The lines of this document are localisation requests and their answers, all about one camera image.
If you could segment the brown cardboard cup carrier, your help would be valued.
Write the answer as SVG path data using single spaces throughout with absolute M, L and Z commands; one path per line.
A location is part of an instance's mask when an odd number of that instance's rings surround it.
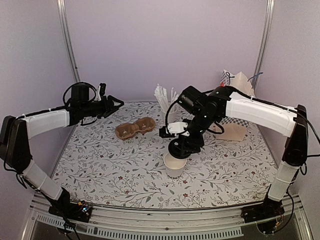
M 124 123 L 115 128 L 116 136 L 121 140 L 133 138 L 137 133 L 145 134 L 152 132 L 156 127 L 156 122 L 151 117 L 143 117 L 134 123 Z

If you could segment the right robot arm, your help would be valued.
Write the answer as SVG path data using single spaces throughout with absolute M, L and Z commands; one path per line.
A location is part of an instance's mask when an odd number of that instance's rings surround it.
M 192 114 L 193 119 L 181 123 L 182 131 L 170 151 L 176 158 L 185 159 L 199 153 L 204 146 L 204 132 L 212 123 L 218 123 L 225 117 L 255 123 L 287 138 L 281 163 L 263 202 L 241 210 L 241 217 L 246 223 L 283 214 L 282 199 L 307 160 L 306 108 L 302 105 L 292 108 L 268 103 L 232 86 L 219 86 L 210 94 L 188 86 L 177 103 Z

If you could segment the checkered paper takeout bag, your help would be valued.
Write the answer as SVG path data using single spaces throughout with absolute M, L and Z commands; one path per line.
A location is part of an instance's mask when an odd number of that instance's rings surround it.
M 246 109 L 252 102 L 250 99 L 255 97 L 254 83 L 262 72 L 258 72 L 252 77 L 246 77 L 242 72 L 233 74 L 223 70 L 220 85 L 231 90 L 231 100 L 226 105 L 226 117 L 219 123 L 224 133 L 216 134 L 215 138 L 224 141 L 244 140 L 247 134 L 247 127 L 253 120 L 252 109 Z

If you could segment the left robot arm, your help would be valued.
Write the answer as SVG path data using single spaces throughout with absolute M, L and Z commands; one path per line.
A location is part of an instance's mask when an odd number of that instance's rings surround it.
M 30 140 L 51 130 L 80 124 L 85 118 L 95 121 L 107 118 L 118 111 L 124 102 L 112 95 L 105 95 L 107 85 L 94 87 L 78 82 L 66 90 L 70 98 L 63 98 L 63 105 L 15 117 L 7 115 L 0 131 L 0 158 L 8 172 L 14 172 L 18 182 L 41 193 L 64 218 L 78 219 L 90 215 L 90 204 L 84 200 L 71 202 L 70 193 L 52 180 L 34 161 Z

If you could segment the white paper coffee cup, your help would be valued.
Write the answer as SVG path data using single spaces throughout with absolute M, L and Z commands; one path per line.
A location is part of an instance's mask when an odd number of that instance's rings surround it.
M 178 179 L 183 173 L 187 160 L 175 158 L 170 153 L 167 153 L 163 158 L 163 163 L 167 176 L 171 179 Z

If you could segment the black plastic cup lid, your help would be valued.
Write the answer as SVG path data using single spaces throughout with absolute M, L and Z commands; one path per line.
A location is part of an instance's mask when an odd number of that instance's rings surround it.
M 168 145 L 168 152 L 176 159 L 186 159 L 191 153 L 182 149 L 182 144 L 178 142 L 178 139 L 173 139 Z

